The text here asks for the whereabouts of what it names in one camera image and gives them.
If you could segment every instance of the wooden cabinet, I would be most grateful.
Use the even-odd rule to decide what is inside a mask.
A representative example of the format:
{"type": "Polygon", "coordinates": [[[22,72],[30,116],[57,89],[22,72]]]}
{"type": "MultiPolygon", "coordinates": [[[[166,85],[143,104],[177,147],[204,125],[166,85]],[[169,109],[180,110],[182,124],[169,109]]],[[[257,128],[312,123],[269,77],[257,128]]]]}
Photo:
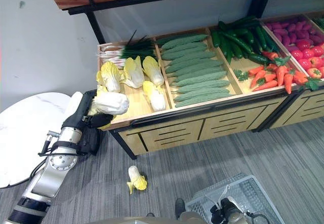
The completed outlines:
{"type": "Polygon", "coordinates": [[[278,118],[271,128],[294,124],[324,116],[324,89],[307,90],[278,118]]]}
{"type": "Polygon", "coordinates": [[[157,151],[196,142],[203,120],[180,123],[141,133],[148,151],[157,151]]]}
{"type": "Polygon", "coordinates": [[[284,100],[277,98],[216,112],[205,119],[200,140],[256,129],[284,100]]]}
{"type": "Polygon", "coordinates": [[[135,155],[257,128],[284,100],[280,97],[212,113],[118,132],[135,155]]]}

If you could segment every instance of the white plastic crate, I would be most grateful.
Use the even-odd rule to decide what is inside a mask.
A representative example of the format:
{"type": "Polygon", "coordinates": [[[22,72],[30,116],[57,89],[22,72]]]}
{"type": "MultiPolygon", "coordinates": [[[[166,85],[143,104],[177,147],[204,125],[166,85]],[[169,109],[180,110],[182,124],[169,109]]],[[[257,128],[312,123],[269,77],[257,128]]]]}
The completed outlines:
{"type": "MultiPolygon", "coordinates": [[[[212,224],[210,209],[228,184],[230,188],[222,198],[231,196],[242,211],[264,214],[271,224],[285,224],[255,176],[245,176],[242,173],[197,192],[192,200],[186,203],[186,210],[198,212],[207,223],[212,224]]],[[[263,218],[256,218],[254,222],[255,224],[267,223],[263,218]]]]}

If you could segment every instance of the marble tabletop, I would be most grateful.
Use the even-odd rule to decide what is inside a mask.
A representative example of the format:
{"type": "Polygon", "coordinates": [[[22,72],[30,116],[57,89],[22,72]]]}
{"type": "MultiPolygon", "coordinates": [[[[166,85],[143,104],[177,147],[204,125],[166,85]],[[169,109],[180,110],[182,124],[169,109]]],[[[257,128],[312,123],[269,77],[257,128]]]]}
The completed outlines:
{"type": "Polygon", "coordinates": [[[23,99],[0,113],[0,188],[28,178],[49,130],[60,132],[70,97],[42,93],[23,99]]]}

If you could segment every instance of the gray carpet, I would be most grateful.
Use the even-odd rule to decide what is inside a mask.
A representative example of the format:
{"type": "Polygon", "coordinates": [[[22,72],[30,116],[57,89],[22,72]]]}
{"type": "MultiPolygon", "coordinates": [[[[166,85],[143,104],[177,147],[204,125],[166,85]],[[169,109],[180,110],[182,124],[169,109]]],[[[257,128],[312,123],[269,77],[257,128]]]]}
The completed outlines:
{"type": "MultiPolygon", "coordinates": [[[[44,223],[88,223],[120,216],[174,218],[174,201],[240,172],[253,174],[289,223],[324,223],[324,118],[261,133],[243,132],[149,153],[132,161],[110,134],[98,156],[68,174],[44,223]],[[128,167],[148,188],[130,195],[128,167]]],[[[0,191],[0,222],[25,184],[0,191]]]]}

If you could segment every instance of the cable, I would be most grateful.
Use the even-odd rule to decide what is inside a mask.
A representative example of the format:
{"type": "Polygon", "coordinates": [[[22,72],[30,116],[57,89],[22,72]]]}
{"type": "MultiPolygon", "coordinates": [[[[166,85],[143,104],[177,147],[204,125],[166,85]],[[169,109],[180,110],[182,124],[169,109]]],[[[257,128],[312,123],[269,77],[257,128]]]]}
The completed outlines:
{"type": "Polygon", "coordinates": [[[32,170],[32,172],[30,173],[30,176],[29,176],[29,179],[31,180],[34,176],[35,176],[35,174],[36,174],[36,172],[39,170],[39,168],[45,163],[45,161],[46,161],[46,159],[47,159],[47,157],[44,159],[44,160],[42,160],[33,170],[32,170]]]}
{"type": "Polygon", "coordinates": [[[246,212],[247,216],[251,217],[251,220],[252,220],[252,224],[254,224],[254,219],[257,218],[257,217],[263,217],[264,219],[266,219],[266,221],[268,222],[268,224],[270,224],[270,221],[269,219],[265,216],[265,215],[262,215],[262,214],[253,214],[253,213],[250,213],[250,212],[246,212]]]}
{"type": "Polygon", "coordinates": [[[15,187],[15,186],[18,186],[18,185],[21,185],[22,183],[25,183],[27,181],[30,181],[36,174],[36,172],[39,170],[39,168],[45,163],[46,161],[46,158],[44,160],[42,160],[33,170],[32,172],[30,173],[30,176],[28,178],[26,178],[25,180],[22,180],[18,183],[15,183],[13,185],[8,185],[6,187],[3,187],[3,188],[0,188],[0,190],[4,190],[4,189],[9,189],[9,188],[12,188],[12,187],[15,187]]]}

